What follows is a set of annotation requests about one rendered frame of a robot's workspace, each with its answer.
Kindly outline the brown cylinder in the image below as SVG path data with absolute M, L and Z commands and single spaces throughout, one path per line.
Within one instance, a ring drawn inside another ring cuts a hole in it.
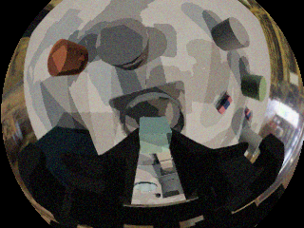
M 54 43 L 48 56 L 48 72 L 54 77 L 80 75 L 88 61 L 87 49 L 67 39 Z

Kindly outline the olive green cylinder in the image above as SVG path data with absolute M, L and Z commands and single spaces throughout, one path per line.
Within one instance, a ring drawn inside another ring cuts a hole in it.
M 240 84 L 242 88 L 240 91 L 242 91 L 242 95 L 247 96 L 247 98 L 254 98 L 255 100 L 258 100 L 259 102 L 265 102 L 265 96 L 266 96 L 266 80 L 263 76 L 258 75 L 250 75 L 250 73 L 246 73 L 246 75 L 243 76 L 242 84 Z

